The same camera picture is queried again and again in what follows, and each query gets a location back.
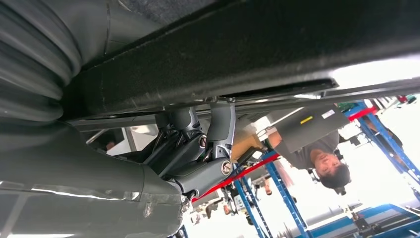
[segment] man's arm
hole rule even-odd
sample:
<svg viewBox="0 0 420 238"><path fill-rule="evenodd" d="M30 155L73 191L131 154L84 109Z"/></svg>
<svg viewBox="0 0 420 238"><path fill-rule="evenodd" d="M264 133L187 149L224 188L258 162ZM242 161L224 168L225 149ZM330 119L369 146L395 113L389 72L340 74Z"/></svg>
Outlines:
<svg viewBox="0 0 420 238"><path fill-rule="evenodd" d="M270 142L270 145L273 148L276 147L278 144L280 144L282 138L281 138L280 133L278 133L275 127L268 129L267 135L268 135L268 141Z"/></svg>

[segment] gray t-shirt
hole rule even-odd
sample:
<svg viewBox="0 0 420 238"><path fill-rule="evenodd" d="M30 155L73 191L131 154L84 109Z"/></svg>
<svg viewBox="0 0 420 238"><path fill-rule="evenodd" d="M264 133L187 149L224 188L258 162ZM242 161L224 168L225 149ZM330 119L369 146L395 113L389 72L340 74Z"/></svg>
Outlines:
<svg viewBox="0 0 420 238"><path fill-rule="evenodd" d="M314 164L311 161L311 151L314 149L322 150L326 153L333 153L339 141L338 131L333 131L323 138L304 146L296 152L290 153L284 143L276 146L275 151L289 161L289 163L299 170L312 169Z"/></svg>

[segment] yellow label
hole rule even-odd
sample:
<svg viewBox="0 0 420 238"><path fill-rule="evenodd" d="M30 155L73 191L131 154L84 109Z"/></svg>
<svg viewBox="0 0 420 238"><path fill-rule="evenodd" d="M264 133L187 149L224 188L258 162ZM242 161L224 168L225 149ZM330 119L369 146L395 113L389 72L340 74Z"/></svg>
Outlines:
<svg viewBox="0 0 420 238"><path fill-rule="evenodd" d="M305 120L301 121L301 124L303 124L303 123L305 123L305 122L307 122L307 121L309 121L309 120L311 120L311 119L313 119L313 118L314 118L314 117L310 116L310 117L306 118Z"/></svg>

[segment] bolt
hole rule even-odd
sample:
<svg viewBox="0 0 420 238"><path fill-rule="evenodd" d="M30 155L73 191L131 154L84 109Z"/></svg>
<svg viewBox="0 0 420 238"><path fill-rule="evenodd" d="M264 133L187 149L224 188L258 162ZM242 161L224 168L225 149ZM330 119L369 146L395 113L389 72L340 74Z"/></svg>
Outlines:
<svg viewBox="0 0 420 238"><path fill-rule="evenodd" d="M207 138L205 135L202 135L201 138L198 141L198 144L200 145L200 148L206 147Z"/></svg>
<svg viewBox="0 0 420 238"><path fill-rule="evenodd" d="M228 175L230 171L232 170L232 164L230 161L226 160L222 164L222 174Z"/></svg>

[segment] mechanic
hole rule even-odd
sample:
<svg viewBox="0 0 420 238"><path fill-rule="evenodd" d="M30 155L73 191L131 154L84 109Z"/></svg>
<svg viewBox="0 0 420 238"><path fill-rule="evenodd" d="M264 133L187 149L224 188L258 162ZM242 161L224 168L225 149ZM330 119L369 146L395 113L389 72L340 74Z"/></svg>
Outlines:
<svg viewBox="0 0 420 238"><path fill-rule="evenodd" d="M325 187L341 188L350 182L349 168L342 164L334 154L339 142L337 130L293 153L288 152L285 143L282 143L280 133L275 127L269 128L267 135L274 150L285 157L292 166L300 170L315 168L322 185Z"/></svg>

